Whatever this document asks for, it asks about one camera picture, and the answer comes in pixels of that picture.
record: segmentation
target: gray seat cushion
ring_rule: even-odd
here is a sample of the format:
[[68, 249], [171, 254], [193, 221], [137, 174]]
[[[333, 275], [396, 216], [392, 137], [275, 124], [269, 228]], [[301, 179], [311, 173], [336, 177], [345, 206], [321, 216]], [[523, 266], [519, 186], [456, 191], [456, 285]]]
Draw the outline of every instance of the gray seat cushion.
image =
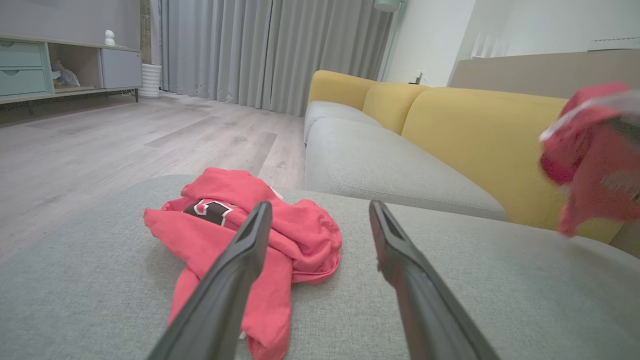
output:
[[319, 119], [325, 117], [351, 120], [367, 125], [382, 127], [382, 125], [375, 119], [352, 106], [330, 101], [312, 101], [307, 106], [307, 112], [305, 113], [305, 143], [307, 143], [311, 126]]
[[320, 119], [307, 143], [305, 189], [506, 220], [486, 191], [386, 129]]
[[[142, 182], [0, 265], [0, 358], [144, 359], [162, 335], [184, 264], [143, 209], [191, 176]], [[319, 285], [292, 287], [288, 359], [407, 359], [394, 290], [376, 270], [366, 200], [312, 199], [342, 233]], [[640, 260], [586, 238], [390, 204], [404, 230], [503, 359], [638, 359]], [[251, 359], [239, 341], [238, 359]]]

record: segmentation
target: yellow cushion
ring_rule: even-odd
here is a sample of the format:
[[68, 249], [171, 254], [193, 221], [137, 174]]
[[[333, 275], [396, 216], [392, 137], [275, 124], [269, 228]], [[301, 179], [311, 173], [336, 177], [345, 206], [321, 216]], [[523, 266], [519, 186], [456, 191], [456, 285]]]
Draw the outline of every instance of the yellow cushion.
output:
[[[493, 195], [512, 222], [556, 229], [566, 197], [538, 165], [538, 135], [565, 103], [551, 97], [430, 88], [413, 102], [402, 136]], [[596, 220], [579, 234], [608, 243], [620, 227]]]
[[315, 100], [337, 102], [362, 110], [369, 87], [376, 81], [339, 72], [318, 70], [311, 79], [308, 102]]
[[375, 83], [367, 92], [362, 111], [385, 128], [400, 134], [411, 104], [426, 89], [423, 85]]

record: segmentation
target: mint green drawer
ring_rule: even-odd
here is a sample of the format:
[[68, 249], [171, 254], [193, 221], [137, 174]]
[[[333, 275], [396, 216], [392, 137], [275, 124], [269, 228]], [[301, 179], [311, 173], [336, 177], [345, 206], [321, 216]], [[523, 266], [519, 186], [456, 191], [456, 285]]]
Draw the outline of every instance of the mint green drawer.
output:
[[40, 45], [0, 40], [0, 67], [41, 67]]
[[46, 92], [42, 70], [1, 70], [0, 96]]

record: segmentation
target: red shirt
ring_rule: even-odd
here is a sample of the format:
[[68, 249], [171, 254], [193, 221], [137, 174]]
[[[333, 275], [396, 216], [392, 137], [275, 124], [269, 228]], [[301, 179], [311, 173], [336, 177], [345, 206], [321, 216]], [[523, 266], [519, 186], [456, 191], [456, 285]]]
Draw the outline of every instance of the red shirt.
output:
[[607, 124], [619, 110], [606, 101], [585, 103], [627, 90], [618, 83], [579, 90], [561, 114], [571, 116], [541, 135], [543, 170], [557, 184], [571, 184], [558, 228], [567, 236], [593, 217], [640, 219], [640, 147]]
[[311, 200], [288, 205], [246, 171], [208, 168], [182, 189], [181, 198], [162, 210], [147, 209], [144, 219], [152, 234], [186, 262], [175, 286], [171, 322], [249, 212], [264, 200], [273, 208], [269, 247], [241, 328], [255, 359], [281, 359], [289, 347], [291, 283], [323, 282], [340, 262], [342, 239], [331, 216]]

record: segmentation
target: laminate floor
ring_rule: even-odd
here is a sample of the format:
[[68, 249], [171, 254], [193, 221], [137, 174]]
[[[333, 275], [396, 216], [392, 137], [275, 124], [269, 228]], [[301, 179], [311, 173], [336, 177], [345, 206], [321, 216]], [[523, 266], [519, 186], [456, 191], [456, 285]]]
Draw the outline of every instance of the laminate floor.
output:
[[175, 94], [2, 127], [0, 262], [151, 177], [220, 167], [301, 188], [304, 153], [300, 117]]

